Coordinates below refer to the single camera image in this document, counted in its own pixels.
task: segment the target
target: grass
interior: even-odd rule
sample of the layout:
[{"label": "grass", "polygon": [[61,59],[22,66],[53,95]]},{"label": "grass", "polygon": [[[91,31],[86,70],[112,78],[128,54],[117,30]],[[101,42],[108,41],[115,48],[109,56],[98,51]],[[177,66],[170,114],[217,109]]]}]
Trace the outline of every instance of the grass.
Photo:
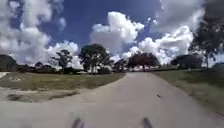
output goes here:
[{"label": "grass", "polygon": [[122,78],[124,74],[110,75],[52,75],[10,73],[0,79],[0,86],[21,90],[93,89]]},{"label": "grass", "polygon": [[47,92],[25,94],[25,95],[10,94],[7,96],[7,99],[10,101],[33,103],[33,102],[43,102],[43,101],[48,101],[52,99],[64,98],[64,97],[73,96],[76,94],[78,94],[78,92],[76,91],[57,92],[57,93],[51,93],[51,94],[48,94]]},{"label": "grass", "polygon": [[211,70],[155,72],[172,85],[186,91],[202,105],[224,115],[224,77]]}]

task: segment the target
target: green tree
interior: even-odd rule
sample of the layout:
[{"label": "green tree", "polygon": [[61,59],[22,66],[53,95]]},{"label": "green tree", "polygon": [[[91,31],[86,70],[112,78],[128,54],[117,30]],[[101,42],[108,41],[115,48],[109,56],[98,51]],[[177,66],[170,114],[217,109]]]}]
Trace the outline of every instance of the green tree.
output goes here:
[{"label": "green tree", "polygon": [[203,59],[199,54],[179,55],[174,58],[171,65],[176,65],[181,69],[201,68]]},{"label": "green tree", "polygon": [[209,58],[222,53],[224,50],[224,15],[222,0],[215,0],[205,4],[205,15],[194,33],[194,40],[189,48],[190,51],[201,51],[205,57],[207,67]]},{"label": "green tree", "polygon": [[41,62],[37,62],[36,64],[35,64],[35,68],[36,69],[41,69],[43,67],[43,63],[41,63]]},{"label": "green tree", "polygon": [[61,50],[60,52],[57,52],[57,55],[58,57],[51,57],[51,63],[60,66],[64,72],[68,64],[72,62],[73,57],[68,50]]},{"label": "green tree", "polygon": [[11,56],[0,54],[0,72],[14,72],[17,62]]},{"label": "green tree", "polygon": [[120,59],[119,61],[117,61],[114,66],[113,66],[113,70],[115,72],[124,72],[124,67],[126,66],[127,61],[124,59]]},{"label": "green tree", "polygon": [[110,55],[106,52],[106,49],[99,44],[86,45],[82,48],[79,58],[83,64],[84,69],[87,71],[91,69],[91,73],[94,73],[94,68],[97,66],[108,65],[110,63]]},{"label": "green tree", "polygon": [[152,53],[137,53],[129,58],[128,67],[134,68],[136,66],[142,66],[145,72],[145,67],[159,66],[158,58]]}]

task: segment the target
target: cumulus cloud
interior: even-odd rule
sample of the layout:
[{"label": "cumulus cloud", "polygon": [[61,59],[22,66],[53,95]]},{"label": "cumulus cloud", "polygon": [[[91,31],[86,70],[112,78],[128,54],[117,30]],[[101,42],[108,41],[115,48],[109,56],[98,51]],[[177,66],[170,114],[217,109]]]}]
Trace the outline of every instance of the cumulus cloud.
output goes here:
[{"label": "cumulus cloud", "polygon": [[[60,4],[63,0],[54,0]],[[20,28],[10,26],[11,18],[15,17],[15,9],[21,6],[15,1],[8,4],[8,0],[0,1],[0,54],[8,54],[17,60],[19,64],[33,65],[38,61],[45,64],[56,52],[67,49],[73,56],[70,66],[81,68],[80,60],[76,53],[78,46],[74,42],[55,42],[55,46],[48,47],[51,37],[39,29],[42,22],[52,19],[54,5],[50,0],[24,0],[22,6]]]},{"label": "cumulus cloud", "polygon": [[195,28],[204,14],[204,0],[161,0],[158,13],[158,24],[154,27],[157,32],[172,32],[181,26]]},{"label": "cumulus cloud", "polygon": [[127,60],[128,58],[130,58],[133,54],[136,54],[138,52],[142,52],[141,49],[139,49],[139,47],[137,46],[133,46],[129,49],[128,52],[125,52],[121,55],[121,58],[124,60]]},{"label": "cumulus cloud", "polygon": [[9,5],[12,8],[13,11],[15,11],[20,6],[20,4],[16,1],[10,1]]},{"label": "cumulus cloud", "polygon": [[66,27],[66,20],[65,18],[60,18],[59,19],[59,29],[62,31]]},{"label": "cumulus cloud", "polygon": [[93,26],[91,43],[101,44],[111,53],[119,53],[124,44],[136,43],[138,32],[143,28],[143,24],[132,22],[120,12],[109,12],[108,25]]},{"label": "cumulus cloud", "polygon": [[61,50],[64,50],[64,49],[68,50],[70,52],[71,56],[73,57],[72,62],[69,63],[68,66],[71,66],[71,67],[77,68],[77,69],[82,69],[83,66],[80,64],[80,59],[77,56],[79,47],[74,42],[69,42],[69,41],[65,40],[62,43],[57,43],[55,46],[50,46],[48,49],[46,49],[48,58],[52,57],[52,56],[57,57],[56,53]]},{"label": "cumulus cloud", "polygon": [[153,20],[152,22],[153,22],[154,25],[158,25],[157,20]]},{"label": "cumulus cloud", "polygon": [[24,0],[23,23],[26,27],[40,25],[52,18],[49,0]]},{"label": "cumulus cloud", "polygon": [[110,58],[110,60],[113,60],[115,63],[118,62],[120,59],[120,55],[115,55]]},{"label": "cumulus cloud", "polygon": [[153,41],[146,38],[138,44],[141,51],[153,53],[162,64],[168,63],[172,58],[187,54],[193,35],[188,26],[182,26],[172,33],[167,33],[160,39]]}]

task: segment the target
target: dry grass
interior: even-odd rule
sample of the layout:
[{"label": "dry grass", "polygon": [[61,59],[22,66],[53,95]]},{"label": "dry grass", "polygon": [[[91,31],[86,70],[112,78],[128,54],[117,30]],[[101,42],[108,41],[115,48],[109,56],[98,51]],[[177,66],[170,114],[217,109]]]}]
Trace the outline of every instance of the dry grass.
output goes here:
[{"label": "dry grass", "polygon": [[52,75],[10,73],[0,79],[2,87],[21,90],[93,89],[122,78],[124,74],[110,75]]},{"label": "dry grass", "polygon": [[202,105],[224,115],[224,78],[212,70],[155,72]]}]

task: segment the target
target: gravel road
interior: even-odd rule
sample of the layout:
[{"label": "gravel road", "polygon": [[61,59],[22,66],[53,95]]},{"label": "gravel road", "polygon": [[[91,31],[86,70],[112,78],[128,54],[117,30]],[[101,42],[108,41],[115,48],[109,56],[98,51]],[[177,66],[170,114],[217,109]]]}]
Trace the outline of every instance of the gravel road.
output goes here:
[{"label": "gravel road", "polygon": [[143,73],[44,103],[0,101],[0,128],[224,128],[224,120]]}]

